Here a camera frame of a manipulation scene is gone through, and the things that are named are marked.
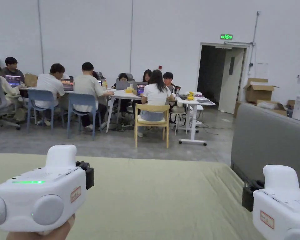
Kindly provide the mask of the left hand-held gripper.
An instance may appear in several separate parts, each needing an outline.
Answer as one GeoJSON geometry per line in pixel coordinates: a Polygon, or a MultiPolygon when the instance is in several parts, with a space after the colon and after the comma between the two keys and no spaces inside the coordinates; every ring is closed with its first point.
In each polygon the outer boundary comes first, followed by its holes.
{"type": "Polygon", "coordinates": [[[0,229],[51,232],[82,206],[94,186],[94,169],[76,161],[74,145],[49,148],[46,164],[0,184],[0,229]]]}

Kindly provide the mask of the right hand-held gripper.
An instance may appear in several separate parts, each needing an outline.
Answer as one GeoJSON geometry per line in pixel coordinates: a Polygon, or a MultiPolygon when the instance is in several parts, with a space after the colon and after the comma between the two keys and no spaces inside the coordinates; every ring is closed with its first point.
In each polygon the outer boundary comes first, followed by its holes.
{"type": "Polygon", "coordinates": [[[266,240],[300,240],[300,187],[296,171],[266,165],[264,181],[242,189],[242,206],[252,213],[255,228],[266,240]]]}

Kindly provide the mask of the person's left hand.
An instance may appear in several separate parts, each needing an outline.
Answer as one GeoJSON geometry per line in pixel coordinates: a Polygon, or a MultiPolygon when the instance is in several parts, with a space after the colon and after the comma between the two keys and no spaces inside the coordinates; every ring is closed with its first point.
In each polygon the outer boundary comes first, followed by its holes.
{"type": "Polygon", "coordinates": [[[75,214],[67,222],[47,235],[39,235],[36,232],[9,232],[7,240],[65,240],[75,223],[75,214]]]}

